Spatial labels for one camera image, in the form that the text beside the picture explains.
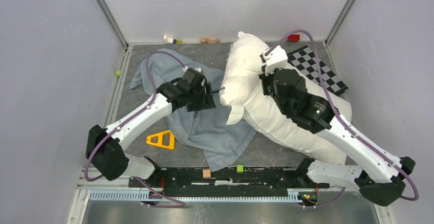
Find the red block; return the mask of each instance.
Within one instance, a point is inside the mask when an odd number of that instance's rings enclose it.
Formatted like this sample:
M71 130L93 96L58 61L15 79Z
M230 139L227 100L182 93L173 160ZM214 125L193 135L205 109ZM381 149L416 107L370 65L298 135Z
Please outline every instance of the red block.
M300 41L300 35L290 35L288 41Z

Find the wooden block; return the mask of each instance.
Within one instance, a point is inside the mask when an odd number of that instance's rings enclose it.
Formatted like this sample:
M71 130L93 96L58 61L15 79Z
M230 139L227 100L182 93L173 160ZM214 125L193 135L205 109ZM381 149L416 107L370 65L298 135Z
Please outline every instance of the wooden block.
M211 40L209 38L206 39L206 43L220 43L220 39Z
M202 173L203 173L204 179L210 179L211 178L211 170L210 169L204 169L202 171Z

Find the white connector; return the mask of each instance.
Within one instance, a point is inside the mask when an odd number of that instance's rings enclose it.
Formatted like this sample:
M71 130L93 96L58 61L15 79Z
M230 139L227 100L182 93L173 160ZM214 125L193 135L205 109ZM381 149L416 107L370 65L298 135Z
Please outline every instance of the white connector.
M265 65L265 75L273 73L275 69L283 69L287 66L288 56L281 46L277 46L268 56L265 56L267 51L268 49L262 52L263 59L265 60L263 64Z
M185 66L185 67L182 68L182 71L183 71L183 72L186 72L186 71L188 70L188 68L190 68L190 67ZM200 72L200 73L203 73L203 70L202 70L202 68L200 68L200 67L193 68L193 69L195 69L196 71L198 71L198 72Z

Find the yellow plastic triangle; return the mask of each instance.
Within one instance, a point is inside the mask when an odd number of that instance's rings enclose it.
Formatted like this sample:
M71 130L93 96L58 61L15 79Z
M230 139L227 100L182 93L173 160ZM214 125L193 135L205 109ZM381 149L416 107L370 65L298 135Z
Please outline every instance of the yellow plastic triangle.
M163 136L166 134L170 134L169 144L167 146L163 145ZM153 138L157 138L157 142L152 142ZM158 146L158 147L174 150L175 149L175 136L173 135L173 133L170 130L166 130L166 131L155 133L153 135L146 137L146 143L151 145L151 146Z

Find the checkerboard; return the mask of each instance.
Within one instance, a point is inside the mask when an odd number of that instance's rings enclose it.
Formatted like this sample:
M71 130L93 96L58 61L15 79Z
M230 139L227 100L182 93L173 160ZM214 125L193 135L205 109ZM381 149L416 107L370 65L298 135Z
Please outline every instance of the checkerboard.
M307 78L320 85L314 57L313 51L308 46L304 46L288 53L288 63L296 67ZM321 67L322 78L330 92L339 96L348 89L322 60L319 60L319 66Z

